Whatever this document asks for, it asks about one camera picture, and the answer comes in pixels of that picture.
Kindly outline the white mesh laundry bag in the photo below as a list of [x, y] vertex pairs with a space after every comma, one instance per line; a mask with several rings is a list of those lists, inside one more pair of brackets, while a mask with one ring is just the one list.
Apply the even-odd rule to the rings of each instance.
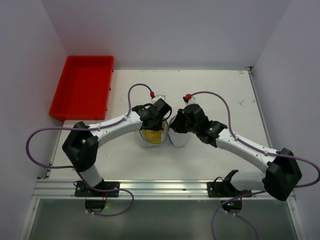
[[170, 128], [170, 124], [175, 120], [176, 116], [172, 117], [169, 121], [162, 124], [163, 129], [154, 130], [140, 130], [134, 133], [135, 143], [145, 149], [159, 147], [169, 142], [175, 147], [183, 147], [190, 140], [190, 133], [177, 133]]

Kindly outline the yellow bra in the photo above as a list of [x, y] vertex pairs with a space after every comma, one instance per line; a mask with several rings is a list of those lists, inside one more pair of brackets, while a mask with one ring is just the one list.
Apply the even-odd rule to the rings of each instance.
[[161, 130], [143, 129], [141, 131], [141, 135], [150, 144], [154, 144], [154, 145], [161, 144], [167, 139], [168, 123], [166, 121], [164, 121], [162, 123], [162, 129]]

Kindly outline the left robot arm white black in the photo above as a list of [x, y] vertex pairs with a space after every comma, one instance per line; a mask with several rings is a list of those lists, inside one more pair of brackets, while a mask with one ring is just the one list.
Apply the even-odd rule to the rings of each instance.
[[171, 106], [159, 98], [153, 103], [130, 106], [126, 114], [111, 120], [91, 125], [80, 121], [73, 126], [62, 150], [84, 184], [92, 191], [102, 193], [108, 189], [95, 165], [98, 149], [132, 132], [162, 131], [165, 116], [171, 113]]

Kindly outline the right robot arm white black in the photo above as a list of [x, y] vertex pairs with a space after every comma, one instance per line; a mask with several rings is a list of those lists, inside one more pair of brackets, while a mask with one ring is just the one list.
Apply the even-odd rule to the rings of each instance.
[[250, 140], [241, 140], [229, 127], [209, 120], [203, 109], [195, 103], [179, 109], [170, 123], [178, 134], [193, 133], [204, 144], [230, 152], [249, 162], [260, 174], [235, 172], [228, 181], [237, 191], [266, 191], [280, 201], [286, 201], [302, 178], [302, 172], [287, 148], [276, 150]]

